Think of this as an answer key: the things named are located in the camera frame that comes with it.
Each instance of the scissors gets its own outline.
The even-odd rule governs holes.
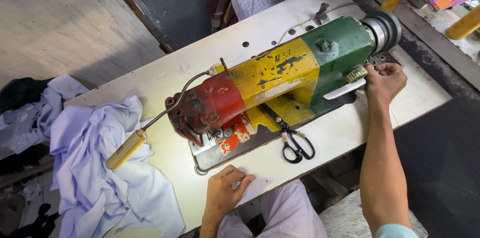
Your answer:
[[[305,157],[307,160],[310,160],[312,159],[314,156],[315,156],[315,148],[314,146],[312,145],[312,143],[309,141],[309,139],[307,138],[307,136],[305,134],[303,134],[302,132],[300,131],[295,131],[295,130],[292,130],[290,128],[290,125],[288,125],[282,118],[280,118],[280,116],[273,111],[273,109],[271,109],[269,106],[267,106],[267,104],[265,103],[262,103],[261,106],[263,107],[263,109],[265,109],[265,111],[268,113],[268,115],[270,115],[270,117],[273,118],[273,120],[275,120],[275,122],[280,126],[281,128],[281,133],[280,135],[282,136],[282,140],[283,142],[285,143],[283,145],[283,150],[282,150],[282,154],[283,154],[283,158],[285,158],[286,161],[288,161],[289,163],[292,163],[292,164],[297,164],[299,163],[300,161],[302,161],[302,158]],[[300,146],[300,144],[297,143],[297,141],[293,138],[293,135],[298,135],[299,137],[303,138],[307,143],[308,145],[310,146],[311,148],[311,151],[312,151],[312,154],[311,156],[308,155],[305,150],[302,149],[302,147]],[[288,143],[289,141],[289,138],[292,140],[294,146],[296,147],[293,148],[290,146],[290,144]],[[285,156],[285,150],[286,149],[290,149],[292,150],[292,152],[295,154],[295,156],[297,158],[295,158],[294,160],[290,160],[288,159],[286,156]]]

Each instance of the yellow thread spool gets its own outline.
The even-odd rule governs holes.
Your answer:
[[[445,34],[453,40],[460,40],[480,27],[480,6],[475,7],[468,14],[464,15],[452,26],[448,27]]]
[[[387,10],[389,12],[393,12],[397,5],[399,4],[400,0],[385,0],[381,6],[380,9]]]

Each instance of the person's left hand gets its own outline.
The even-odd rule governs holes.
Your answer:
[[[254,175],[247,175],[238,168],[228,165],[219,173],[208,179],[207,203],[203,213],[204,221],[220,223],[235,205],[242,199],[243,192],[255,180]],[[232,184],[239,181],[237,189]]]

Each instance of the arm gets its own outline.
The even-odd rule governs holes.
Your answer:
[[[360,172],[363,215],[372,236],[382,225],[396,223],[411,229],[407,183],[395,146],[389,105],[407,83],[396,63],[374,68],[366,64],[370,128]]]
[[[217,238],[222,219],[235,208],[253,180],[254,175],[247,175],[232,165],[208,179],[207,203],[201,218],[200,238]],[[232,184],[235,181],[240,184],[234,190]]]

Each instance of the leg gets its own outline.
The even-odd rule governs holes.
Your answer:
[[[324,225],[311,205],[299,179],[261,198],[267,224],[258,238],[327,238]]]
[[[254,238],[254,236],[240,217],[231,212],[220,223],[217,238]]]

